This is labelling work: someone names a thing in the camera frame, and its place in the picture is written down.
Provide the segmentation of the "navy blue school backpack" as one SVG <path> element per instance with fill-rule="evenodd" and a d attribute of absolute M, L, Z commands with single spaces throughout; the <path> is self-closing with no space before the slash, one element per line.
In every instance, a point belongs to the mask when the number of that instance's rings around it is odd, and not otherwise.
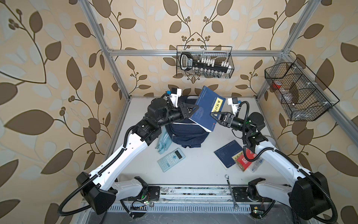
<path fill-rule="evenodd" d="M 183 148 L 201 147 L 209 132 L 190 119 L 175 121 L 165 126 L 170 139 Z"/>

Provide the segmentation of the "blue cover book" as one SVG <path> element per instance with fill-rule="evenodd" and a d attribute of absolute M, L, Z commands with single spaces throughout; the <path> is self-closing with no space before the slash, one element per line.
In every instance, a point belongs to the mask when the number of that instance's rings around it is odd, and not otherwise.
<path fill-rule="evenodd" d="M 211 116 L 211 113 L 221 112 L 225 101 L 224 97 L 204 86 L 195 103 L 199 108 L 189 119 L 202 127 L 206 132 L 212 132 L 217 121 Z"/>

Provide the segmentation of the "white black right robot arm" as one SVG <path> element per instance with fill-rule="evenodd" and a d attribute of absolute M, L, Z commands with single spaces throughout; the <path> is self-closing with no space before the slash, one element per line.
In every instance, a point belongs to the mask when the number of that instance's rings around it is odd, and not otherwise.
<path fill-rule="evenodd" d="M 334 224 L 338 219 L 337 208 L 331 199 L 326 177 L 320 172 L 313 173 L 298 165 L 278 150 L 261 130 L 265 127 L 260 113 L 250 113 L 249 103 L 241 102 L 237 109 L 246 105 L 245 117 L 230 112 L 212 112 L 210 115 L 221 126 L 242 133 L 243 156 L 255 162 L 263 158 L 289 183 L 288 186 L 271 184 L 263 178 L 254 180 L 256 195 L 271 198 L 289 206 L 301 219 L 315 219 L 324 224 Z"/>

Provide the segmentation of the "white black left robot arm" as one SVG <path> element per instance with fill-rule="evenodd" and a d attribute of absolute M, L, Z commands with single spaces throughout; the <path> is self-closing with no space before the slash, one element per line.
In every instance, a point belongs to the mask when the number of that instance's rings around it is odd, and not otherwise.
<path fill-rule="evenodd" d="M 59 205 L 58 215 L 70 216 L 87 209 L 93 209 L 98 215 L 105 213 L 119 198 L 119 191 L 113 187 L 116 178 L 136 155 L 160 136 L 162 127 L 196 115 L 210 116 L 212 111 L 204 110 L 196 104 L 174 104 L 167 95 L 153 99 L 143 118 L 127 129 L 122 146 L 99 167 L 88 174 L 83 172 L 77 177 L 79 186 Z M 73 211 L 64 211 L 65 205 L 78 193 L 88 205 Z"/>

